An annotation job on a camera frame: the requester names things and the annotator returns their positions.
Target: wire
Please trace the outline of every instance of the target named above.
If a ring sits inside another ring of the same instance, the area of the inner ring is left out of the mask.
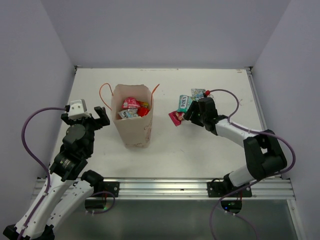
[[[239,125],[231,122],[231,117],[232,117],[232,116],[238,111],[238,109],[239,109],[239,106],[240,106],[239,99],[237,98],[237,96],[236,96],[233,92],[231,92],[231,91],[229,91],[229,90],[226,90],[226,89],[214,89],[214,90],[211,90],[211,91],[210,91],[210,93],[212,93],[212,92],[225,92],[225,93],[228,93],[228,94],[232,95],[232,96],[234,97],[234,99],[236,100],[236,108],[235,108],[235,110],[229,115],[229,117],[228,117],[228,119],[227,119],[227,121],[228,121],[232,126],[238,128],[238,129],[240,129],[240,130],[246,131],[246,132],[250,132],[250,133],[254,133],[254,134],[267,135],[267,136],[270,136],[270,137],[274,137],[274,138],[280,140],[281,142],[283,142],[283,143],[289,148],[289,150],[291,151],[291,154],[292,154],[292,162],[291,162],[290,166],[289,166],[287,169],[285,169],[285,170],[283,170],[283,171],[276,172],[276,173],[274,173],[274,174],[271,174],[271,175],[268,176],[268,177],[273,177],[273,176],[276,176],[276,175],[279,175],[279,174],[287,173],[288,171],[290,171],[290,170],[294,167],[294,165],[296,164],[296,153],[295,153],[293,147],[292,147],[285,139],[283,139],[282,137],[277,136],[277,135],[275,135],[275,134],[269,133],[269,132],[253,131],[253,130],[247,129],[247,128],[245,128],[245,127],[239,126]],[[253,181],[253,182],[251,182],[249,185],[245,185],[245,186],[243,186],[243,187],[241,187],[241,188],[239,188],[239,189],[237,189],[237,190],[235,190],[235,191],[232,191],[232,192],[226,194],[225,196],[219,198],[219,200],[218,200],[217,203],[213,206],[213,208],[212,208],[212,210],[211,210],[211,212],[210,212],[209,226],[210,226],[210,231],[211,231],[211,234],[212,234],[213,239],[217,240],[217,237],[216,237],[216,234],[215,234],[213,225],[212,225],[212,218],[213,218],[214,211],[215,211],[215,209],[217,208],[217,206],[219,205],[219,203],[220,203],[223,199],[225,199],[225,198],[227,198],[227,197],[229,197],[229,196],[232,196],[232,195],[234,195],[234,194],[236,194],[236,193],[238,193],[238,192],[240,192],[240,191],[243,191],[243,190],[245,190],[246,188],[249,188],[249,187],[257,184],[258,182],[260,182],[260,181],[259,181],[259,180]],[[242,216],[240,216],[240,215],[238,215],[238,217],[241,218],[241,219],[243,219],[244,221],[246,221],[246,222],[253,228],[254,233],[255,233],[255,236],[256,236],[256,239],[259,240],[260,238],[259,238],[258,232],[257,232],[256,228],[253,226],[253,224],[251,224],[248,220],[246,220],[244,217],[242,217]]]
[[[47,167],[44,165],[44,163],[37,158],[36,155],[34,155],[32,153],[32,151],[30,150],[30,148],[28,147],[27,143],[26,143],[26,128],[28,123],[30,122],[30,120],[37,114],[47,111],[47,110],[61,110],[61,111],[65,111],[65,108],[61,108],[61,107],[46,107],[46,108],[42,108],[34,113],[32,113],[24,122],[23,127],[22,127],[22,131],[21,131],[21,140],[22,140],[22,144],[24,149],[27,151],[27,153],[38,163],[40,164],[40,166],[44,169],[46,176],[47,176],[47,184],[46,184],[46,188],[44,190],[44,193],[47,194],[50,188],[50,183],[51,183],[51,179],[50,179],[50,173],[49,170],[47,169]],[[40,206],[40,204],[42,203],[42,201],[44,200],[44,198],[46,197],[46,195],[42,195],[41,198],[39,199],[39,201],[36,203],[36,205],[34,206],[34,208],[32,209],[32,211],[30,212],[29,216],[26,218],[23,226],[27,227],[30,219],[32,218],[33,214],[35,213],[35,211],[38,209],[38,207]],[[20,240],[22,238],[22,235],[24,234],[25,229],[22,229],[20,231],[20,234],[17,238],[17,240]]]
[[[115,205],[115,203],[116,203],[116,197],[115,197],[115,195],[114,195],[113,193],[109,192],[109,191],[99,191],[99,192],[96,192],[96,193],[92,194],[91,197],[94,197],[94,196],[99,195],[99,194],[109,194],[109,195],[111,195],[111,197],[113,197],[113,202],[112,202],[112,205],[111,205],[108,209],[106,209],[106,210],[89,212],[89,213],[91,213],[91,214],[93,214],[93,215],[96,215],[96,214],[104,214],[104,213],[110,211],[110,210],[114,207],[114,205]]]
[[[112,92],[112,89],[111,89],[110,84],[109,84],[109,83],[104,83],[104,84],[101,85],[101,87],[100,87],[100,89],[99,89],[99,96],[100,96],[100,99],[102,100],[102,102],[104,103],[104,105],[106,105],[106,106],[112,111],[111,107],[108,106],[108,104],[104,101],[104,99],[103,99],[102,96],[101,96],[101,89],[102,89],[102,87],[103,87],[104,85],[108,85],[109,88],[110,88],[110,91],[111,91],[112,96],[114,95],[114,93]]]

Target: red candy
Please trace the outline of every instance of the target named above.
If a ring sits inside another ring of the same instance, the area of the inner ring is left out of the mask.
[[[138,109],[140,108],[140,104],[137,103],[137,100],[134,97],[127,97],[123,104],[122,104],[123,109]]]
[[[140,117],[143,117],[143,116],[145,116],[145,115],[147,115],[148,113],[149,113],[149,109],[148,108],[145,108],[145,107],[140,107],[140,108],[138,108],[138,115],[140,116]]]

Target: black mounting bracket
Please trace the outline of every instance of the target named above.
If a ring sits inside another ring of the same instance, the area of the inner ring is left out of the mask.
[[[112,193],[116,198],[119,196],[120,183],[118,181],[103,181],[100,183],[98,192],[107,191]]]
[[[207,189],[209,198],[221,198],[228,193],[231,193],[237,189],[242,188],[245,185],[249,185],[249,183],[246,183],[242,186],[233,187],[231,190],[226,191],[224,188],[225,183],[223,181],[215,181],[215,180],[220,180],[220,179],[215,178],[214,180],[206,183],[206,189]],[[231,195],[230,198],[237,198],[238,196],[239,196],[239,194],[236,193],[234,195]],[[251,191],[250,187],[247,187],[245,190],[242,191],[242,197],[243,198],[251,198],[252,197],[252,191]]]

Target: snack wrapper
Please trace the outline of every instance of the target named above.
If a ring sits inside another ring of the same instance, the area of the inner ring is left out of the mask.
[[[123,109],[138,109],[138,108],[140,108],[140,105],[134,97],[127,97],[122,104],[122,108]]]
[[[140,117],[144,117],[149,113],[149,109],[145,108],[145,107],[140,107],[140,108],[138,108],[138,112],[137,113],[138,113],[138,115]]]
[[[169,117],[171,118],[172,122],[174,123],[175,126],[179,126],[184,119],[184,112],[177,112],[173,111],[169,113]]]
[[[191,89],[191,94],[192,94],[192,97],[195,98],[195,101],[202,99],[204,97],[205,92],[206,92],[206,90],[202,89],[202,88],[192,88]]]
[[[192,98],[190,96],[187,95],[180,95],[180,99],[179,99],[179,108],[177,110],[177,112],[183,112],[186,113],[192,103]]]
[[[144,101],[136,101],[139,105],[140,105],[140,107],[143,107],[143,108],[148,108],[149,107],[149,103],[147,103],[147,102],[144,102]]]
[[[119,111],[118,114],[120,115],[120,117],[122,119],[129,119],[129,118],[139,117],[137,112],[138,112],[137,108],[129,108],[129,109],[125,109],[123,111]]]

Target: purple cable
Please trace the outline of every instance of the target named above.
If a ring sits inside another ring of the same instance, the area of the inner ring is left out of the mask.
[[[111,195],[111,197],[113,197],[113,202],[112,202],[111,207],[109,207],[106,210],[103,210],[103,211],[92,211],[91,214],[94,214],[94,215],[96,215],[96,214],[104,214],[104,213],[110,211],[114,207],[114,205],[116,203],[115,195],[113,193],[109,192],[109,191],[99,191],[99,192],[96,192],[96,193],[92,194],[91,197],[94,197],[94,196],[99,195],[99,194],[109,194],[109,195]]]
[[[28,123],[30,122],[30,120],[37,114],[41,113],[41,112],[44,112],[44,111],[47,111],[47,110],[61,110],[61,111],[65,111],[66,109],[65,108],[61,108],[61,107],[46,107],[46,108],[42,108],[36,112],[34,112],[33,114],[31,114],[27,120],[24,122],[23,124],[23,127],[22,127],[22,131],[21,131],[21,140],[22,140],[22,144],[25,148],[25,150],[27,151],[27,153],[34,159],[36,160],[36,162],[38,164],[41,165],[41,167],[44,169],[45,173],[46,173],[46,176],[47,176],[47,185],[46,185],[46,188],[45,188],[45,191],[44,193],[47,194],[48,191],[49,191],[49,188],[50,188],[50,183],[51,183],[51,179],[50,179],[50,173],[49,173],[49,170],[47,169],[47,167],[44,165],[44,163],[39,159],[37,158],[36,155],[34,155],[30,148],[28,147],[27,143],[26,143],[26,128],[27,128],[27,125]],[[36,205],[34,206],[34,208],[32,209],[32,211],[30,212],[29,216],[27,217],[27,219],[25,220],[23,226],[24,227],[27,227],[30,219],[32,218],[33,214],[35,213],[35,211],[38,209],[38,207],[40,206],[40,204],[42,203],[42,201],[44,200],[46,196],[45,195],[42,195],[42,197],[39,199],[39,201],[36,203]],[[22,229],[17,240],[20,240],[22,238],[22,235],[24,234],[25,232],[25,229]]]
[[[240,130],[246,131],[246,132],[248,132],[248,133],[261,134],[261,135],[267,135],[267,136],[274,137],[274,138],[280,140],[281,142],[283,142],[283,143],[289,148],[289,150],[291,151],[291,153],[292,153],[292,163],[291,163],[291,165],[290,165],[287,169],[285,169],[285,170],[283,170],[283,171],[276,172],[275,174],[272,174],[272,175],[270,175],[270,176],[268,176],[268,177],[273,177],[273,176],[276,176],[276,175],[279,175],[279,174],[284,174],[284,173],[290,171],[290,170],[294,167],[294,165],[295,165],[295,163],[296,163],[296,153],[295,153],[293,147],[292,147],[285,139],[283,139],[282,137],[277,136],[277,135],[275,135],[275,134],[269,133],[269,132],[253,131],[253,130],[247,129],[247,128],[245,128],[245,127],[239,126],[239,125],[231,122],[231,119],[230,119],[230,118],[231,118],[231,117],[238,111],[238,109],[239,109],[239,106],[240,106],[239,99],[237,98],[237,96],[236,96],[233,92],[228,91],[228,90],[225,90],[225,89],[214,89],[214,90],[211,90],[211,91],[210,91],[210,93],[212,93],[212,92],[225,92],[225,93],[231,94],[231,95],[234,97],[234,99],[236,100],[236,108],[235,108],[235,110],[229,115],[229,117],[228,117],[228,119],[227,119],[228,122],[229,122],[232,126],[238,128],[238,129],[240,129]],[[212,234],[212,236],[213,236],[213,239],[217,240],[217,237],[216,237],[215,232],[214,232],[214,228],[213,228],[213,226],[212,226],[212,217],[213,217],[214,211],[215,211],[215,209],[217,208],[217,206],[219,205],[219,203],[220,203],[223,199],[225,199],[225,198],[227,198],[227,197],[229,197],[229,196],[232,196],[232,195],[234,195],[234,194],[236,194],[236,193],[238,193],[238,192],[241,192],[242,190],[245,190],[245,189],[247,189],[248,187],[251,187],[251,186],[255,185],[255,184],[258,183],[258,182],[260,182],[260,181],[258,181],[258,180],[253,181],[253,182],[251,182],[249,185],[245,185],[245,186],[243,186],[243,187],[241,187],[241,188],[239,188],[239,189],[237,189],[237,190],[235,190],[235,191],[232,191],[232,192],[226,194],[225,196],[219,198],[219,200],[218,200],[217,203],[213,206],[213,208],[212,208],[212,210],[211,210],[211,212],[210,212],[209,226],[210,226],[210,231],[211,231],[211,234]],[[253,226],[253,224],[250,223],[250,222],[249,222],[247,219],[245,219],[243,216],[237,215],[237,217],[239,217],[239,218],[241,218],[242,220],[246,221],[246,222],[253,228],[254,233],[255,233],[255,236],[256,236],[256,239],[259,240],[258,232],[257,232],[256,228]]]

